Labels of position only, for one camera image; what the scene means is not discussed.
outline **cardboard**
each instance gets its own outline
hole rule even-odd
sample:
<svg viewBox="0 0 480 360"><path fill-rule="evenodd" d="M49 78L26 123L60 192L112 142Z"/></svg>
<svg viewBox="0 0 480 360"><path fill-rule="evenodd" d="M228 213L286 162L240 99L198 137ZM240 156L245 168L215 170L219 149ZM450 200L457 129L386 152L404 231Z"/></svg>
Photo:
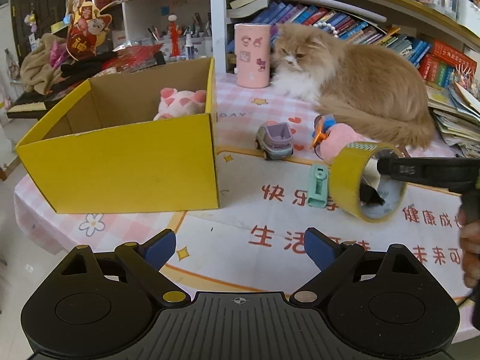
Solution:
<svg viewBox="0 0 480 360"><path fill-rule="evenodd" d="M160 90L207 90L206 113L153 121ZM89 79L18 143L61 214L218 208L212 58Z"/></svg>

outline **cat's white chest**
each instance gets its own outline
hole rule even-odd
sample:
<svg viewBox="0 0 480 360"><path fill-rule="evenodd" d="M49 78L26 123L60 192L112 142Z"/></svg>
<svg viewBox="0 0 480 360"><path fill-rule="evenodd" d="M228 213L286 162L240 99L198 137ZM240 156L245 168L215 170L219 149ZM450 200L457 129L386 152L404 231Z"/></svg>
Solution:
<svg viewBox="0 0 480 360"><path fill-rule="evenodd" d="M320 96L318 78L314 79L308 73L278 69L272 84L275 92L280 95L296 97L309 103L318 103Z"/></svg>

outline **tile floor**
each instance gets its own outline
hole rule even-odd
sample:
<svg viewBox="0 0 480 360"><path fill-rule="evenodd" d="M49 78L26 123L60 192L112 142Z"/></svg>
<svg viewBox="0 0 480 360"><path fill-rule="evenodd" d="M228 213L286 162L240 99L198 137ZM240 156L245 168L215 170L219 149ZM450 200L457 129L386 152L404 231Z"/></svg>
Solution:
<svg viewBox="0 0 480 360"><path fill-rule="evenodd" d="M31 121L15 121L5 129L6 135L17 142ZM20 326L22 307L42 280L66 255L53 256L26 238L15 222L13 192L26 174L19 166L7 181L0 181L0 359L26 360L32 354ZM480 337L455 344L450 348L455 360L479 360Z"/></svg>

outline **yellow tape roll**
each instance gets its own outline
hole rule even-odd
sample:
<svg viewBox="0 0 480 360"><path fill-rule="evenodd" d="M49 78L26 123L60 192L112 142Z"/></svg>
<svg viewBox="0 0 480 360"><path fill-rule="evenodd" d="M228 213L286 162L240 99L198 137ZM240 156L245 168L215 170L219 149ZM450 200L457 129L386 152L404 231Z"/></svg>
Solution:
<svg viewBox="0 0 480 360"><path fill-rule="evenodd" d="M350 214L371 223L384 222L402 202L406 183L381 176L378 192L385 200L383 206L360 202L360 182L371 158L402 157L394 146L385 143L354 142L335 157L328 178L328 191L335 204Z"/></svg>

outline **door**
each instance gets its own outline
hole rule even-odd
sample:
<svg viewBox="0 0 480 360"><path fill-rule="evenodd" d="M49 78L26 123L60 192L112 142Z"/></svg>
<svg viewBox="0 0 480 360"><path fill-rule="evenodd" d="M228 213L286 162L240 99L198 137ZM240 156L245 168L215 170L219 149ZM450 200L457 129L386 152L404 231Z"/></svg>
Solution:
<svg viewBox="0 0 480 360"><path fill-rule="evenodd" d="M32 33L30 26L23 21L30 12L35 13L37 20L37 32L35 38L39 39L45 32L50 32L50 26L63 20L66 10L65 0L10 0L11 23L13 37L17 47L18 61L23 59L31 51L28 36Z"/></svg>

